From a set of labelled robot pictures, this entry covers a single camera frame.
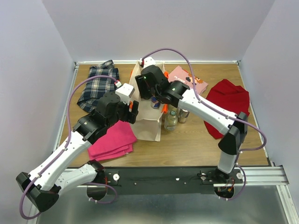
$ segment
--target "can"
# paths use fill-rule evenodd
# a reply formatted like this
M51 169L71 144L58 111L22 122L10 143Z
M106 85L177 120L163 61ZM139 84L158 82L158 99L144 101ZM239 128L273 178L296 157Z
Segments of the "can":
M186 123L187 117L189 116L189 113L190 113L189 111L181 109L178 113L179 123L182 123L182 124Z
M154 109L158 109L160 106L160 102L157 100L157 98L151 97L150 100L151 100L151 103L150 103L151 107Z

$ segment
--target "red towel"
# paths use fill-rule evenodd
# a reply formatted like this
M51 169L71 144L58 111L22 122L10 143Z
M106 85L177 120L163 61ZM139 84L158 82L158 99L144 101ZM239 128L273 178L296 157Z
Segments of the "red towel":
M89 158L100 161L123 156L133 151L132 144L136 141L130 124L118 121L107 130L106 135L89 147Z
M228 111L236 114L244 112L249 116L249 93L241 86L235 86L227 79L217 83L210 90L206 99ZM216 128L207 122L205 122L205 125L211 136L215 139L222 138L223 135Z

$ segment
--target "screw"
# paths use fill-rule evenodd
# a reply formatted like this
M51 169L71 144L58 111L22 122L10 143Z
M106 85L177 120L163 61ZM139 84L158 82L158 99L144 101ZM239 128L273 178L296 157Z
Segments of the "screw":
M242 175L241 173L237 173L237 178L238 178L239 180L241 180L241 179L243 178L243 175Z

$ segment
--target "orange part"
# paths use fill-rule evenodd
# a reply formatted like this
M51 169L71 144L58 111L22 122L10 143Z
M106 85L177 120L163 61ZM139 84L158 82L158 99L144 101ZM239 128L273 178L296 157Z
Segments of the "orange part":
M164 72L164 76L165 76L166 78L168 78L168 77L169 77L169 74L168 74L168 72L167 72L167 71L165 71L165 72Z
M167 111L168 111L168 104L164 104L163 109L162 109L162 112L163 112L164 114L167 114Z

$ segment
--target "wooden surface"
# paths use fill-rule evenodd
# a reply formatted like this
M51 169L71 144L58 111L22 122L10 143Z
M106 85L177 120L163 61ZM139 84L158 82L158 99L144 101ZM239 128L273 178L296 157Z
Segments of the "wooden surface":
M178 65L166 64L165 68L170 73L176 66ZM186 64L180 66L189 70ZM87 78L89 67L90 65L79 66L75 86ZM194 64L192 67L195 75L209 84L207 90L202 94L203 97L206 97L210 89L224 78L235 85L243 86L235 64ZM116 68L119 69L121 82L128 83L134 64L117 64ZM71 101L72 126L80 117L86 115L86 112L76 104L83 89L84 86L79 88ZM249 122L254 123L251 110L249 112ZM67 126L65 123L61 140L65 140L66 137ZM190 114L187 122L185 124L178 123L174 132L167 132L162 128L160 142L138 140L134 144L132 153L101 163L104 166L215 166L220 157L218 142L219 140L215 140L207 132L203 120ZM256 147L260 144L258 133L249 128L242 147ZM88 152L84 151L73 161L71 167L79 167L87 161L89 161ZM239 164L268 165L268 162L264 151L258 150L241 154Z

